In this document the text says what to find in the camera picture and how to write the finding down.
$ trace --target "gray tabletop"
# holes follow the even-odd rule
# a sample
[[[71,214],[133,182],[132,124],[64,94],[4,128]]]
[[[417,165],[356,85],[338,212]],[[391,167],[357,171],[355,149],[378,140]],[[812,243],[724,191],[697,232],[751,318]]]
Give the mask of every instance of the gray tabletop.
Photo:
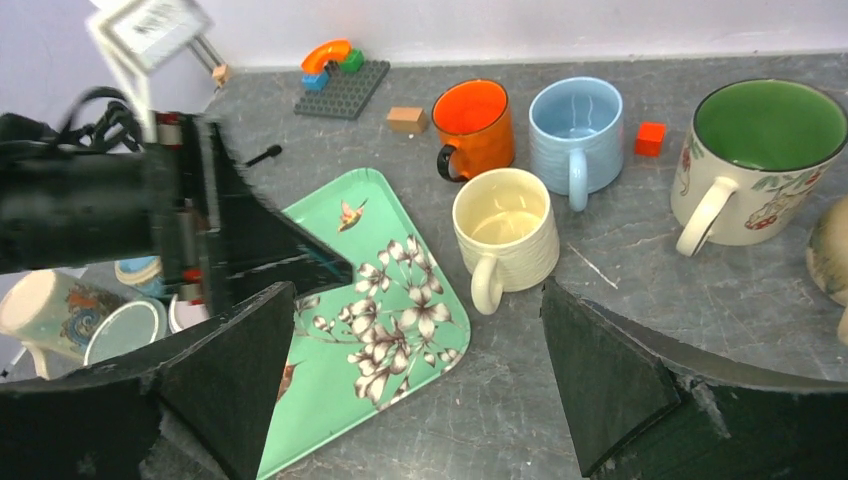
[[[626,166],[583,213],[554,196],[562,242],[555,274],[567,288],[683,342],[783,372],[848,380],[848,347],[835,332],[841,309],[808,278],[804,244],[813,222],[844,195],[841,158],[778,237],[752,247],[708,244],[677,254],[681,227],[669,188],[697,102],[745,78],[781,77],[817,86],[848,105],[845,55],[393,69],[358,121],[295,116],[299,74],[237,75],[208,111],[229,121],[246,160],[270,144],[282,155],[248,172],[286,207],[342,173],[379,169],[393,186],[468,310],[472,341],[452,372],[290,466],[279,478],[578,479],[539,319],[539,287],[509,294],[495,315],[472,307],[450,207],[460,185],[441,180],[432,127],[410,138],[388,129],[392,106],[429,112],[447,87],[488,77],[510,93],[517,158],[528,169],[527,111],[544,86],[569,76],[612,82],[625,99]],[[668,132],[660,158],[635,157],[640,122]],[[611,283],[587,264],[595,265]],[[108,269],[93,269],[100,275]]]

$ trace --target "floral tray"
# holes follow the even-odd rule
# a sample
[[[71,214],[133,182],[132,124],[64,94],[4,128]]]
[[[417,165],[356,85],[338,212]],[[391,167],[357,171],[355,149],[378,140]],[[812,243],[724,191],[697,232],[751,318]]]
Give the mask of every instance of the floral tray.
[[[462,359],[468,315],[386,178],[350,171],[286,209],[354,266],[356,283],[297,302],[265,479]]]

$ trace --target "tray rim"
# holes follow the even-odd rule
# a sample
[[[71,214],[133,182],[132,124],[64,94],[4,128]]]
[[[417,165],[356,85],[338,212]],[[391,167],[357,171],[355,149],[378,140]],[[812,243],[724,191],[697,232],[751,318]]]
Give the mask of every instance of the tray rim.
[[[383,173],[380,172],[379,170],[372,168],[372,167],[360,167],[360,168],[355,168],[353,170],[348,170],[347,172],[343,173],[339,177],[331,180],[330,182],[322,185],[321,187],[318,187],[318,189],[312,191],[311,193],[307,194],[306,196],[304,196],[300,200],[298,200],[298,201],[294,202],[293,204],[289,205],[288,207],[282,209],[282,212],[283,212],[284,215],[289,215],[290,218],[292,219],[292,221],[294,221],[295,223],[299,223],[301,220],[299,220],[298,218],[294,218],[292,213],[297,213],[297,212],[291,212],[292,209],[296,209],[298,206],[307,203],[310,199],[319,198],[320,196],[326,195],[327,191],[343,191],[343,190],[345,190],[347,187],[339,188],[339,185],[341,185],[343,183],[343,180],[348,179],[349,177],[354,177],[354,176],[359,176],[359,175],[364,175],[364,177],[367,181],[376,184],[376,186],[386,196],[386,198],[389,200],[389,202],[394,204],[393,209],[396,210],[397,208],[400,208],[401,212],[403,213],[403,216],[398,215],[398,219],[401,220],[401,223],[404,223],[403,219],[404,219],[404,216],[405,216],[405,218],[408,220],[409,224],[412,227],[411,231],[408,231],[406,233],[415,235],[416,238],[419,240],[419,242],[421,242],[424,245],[424,247],[427,249],[427,252],[429,252],[432,255],[433,253],[430,250],[429,245],[424,240],[424,238],[421,236],[421,232],[418,231],[418,227],[415,225],[415,222],[413,222],[412,218],[409,217],[409,213],[406,211],[406,208],[404,208],[403,204],[400,202],[400,199],[398,198],[395,191],[392,189],[391,184],[389,184],[389,181],[386,178],[386,176],[383,175]],[[414,385],[414,386],[410,385],[410,388],[409,388],[409,390],[407,390],[404,397],[401,400],[397,401],[396,404],[405,401],[407,398],[409,398],[415,392],[420,390],[422,387],[431,384],[435,380],[437,380],[437,379],[449,374],[451,371],[453,371],[456,368],[456,366],[458,364],[460,364],[462,362],[462,360],[465,358],[465,354],[468,352],[468,349],[471,346],[471,329],[472,328],[471,328],[471,318],[468,316],[468,310],[465,308],[465,305],[462,304],[462,300],[459,298],[459,295],[457,295],[456,290],[454,289],[450,280],[447,278],[447,275],[445,274],[444,270],[442,269],[441,263],[439,263],[438,259],[436,259],[436,264],[437,264],[437,268],[442,272],[442,276],[444,277],[446,284],[447,284],[446,285],[447,288],[445,288],[445,293],[442,294],[442,295],[445,296],[445,295],[448,294],[448,292],[450,292],[454,296],[454,298],[456,298],[457,304],[461,307],[461,312],[462,312],[461,318],[465,319],[465,325],[467,326],[467,328],[464,329],[464,331],[465,331],[465,341],[462,344],[463,349],[458,350],[460,356],[459,356],[459,358],[456,359],[455,362],[453,362],[450,365],[449,370],[439,371],[436,375],[433,375],[427,381],[421,382],[421,383]],[[365,416],[357,418],[353,423],[346,425],[343,428],[340,428],[338,431],[336,431],[332,435],[326,437],[320,443],[316,443],[313,446],[311,446],[310,448],[304,449],[304,451],[302,453],[291,457],[291,459],[289,459],[288,461],[282,461],[282,462],[279,462],[279,463],[275,463],[276,466],[269,467],[269,468],[265,469],[264,471],[259,471],[258,474],[257,474],[257,480],[267,480],[268,478],[271,478],[272,476],[274,476],[278,473],[281,473],[283,470],[290,467],[294,463],[302,460],[303,458],[305,458],[309,454],[318,451],[319,449],[326,446],[327,444],[329,444],[329,443],[333,442],[334,440],[338,439],[339,437],[345,435],[347,432],[349,432],[349,431],[353,430],[354,428],[364,424],[365,422],[367,422],[371,418],[375,417],[376,415],[378,415],[378,414],[380,414],[380,413],[382,413],[386,410],[391,409],[394,405],[395,404],[388,405],[388,406],[386,406],[386,408],[384,408],[382,410],[378,410],[377,408],[374,408],[373,411],[369,411],[369,413],[366,414]],[[268,435],[271,432],[270,427],[271,426],[269,424]]]

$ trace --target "white bracket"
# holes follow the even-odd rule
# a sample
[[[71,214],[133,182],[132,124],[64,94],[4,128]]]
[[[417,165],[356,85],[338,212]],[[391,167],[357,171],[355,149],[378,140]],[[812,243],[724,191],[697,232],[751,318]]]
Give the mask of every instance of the white bracket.
[[[156,141],[150,74],[211,25],[194,0],[127,0],[86,21],[94,44],[139,119],[145,142]]]

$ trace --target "wall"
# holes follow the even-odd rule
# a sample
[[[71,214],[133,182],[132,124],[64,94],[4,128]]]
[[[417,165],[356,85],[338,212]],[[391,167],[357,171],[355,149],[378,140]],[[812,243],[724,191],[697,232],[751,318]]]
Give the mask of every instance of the wall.
[[[241,67],[297,66],[337,37],[395,64],[848,50],[845,0],[198,2]]]
[[[85,30],[95,7],[87,0],[0,0],[0,113],[15,112],[54,128],[87,88],[115,86]],[[202,111],[215,88],[189,53],[166,64],[152,79],[154,108]],[[93,121],[105,102],[92,102],[81,121]],[[0,297],[20,275],[0,276]],[[0,370],[17,353],[0,336]]]

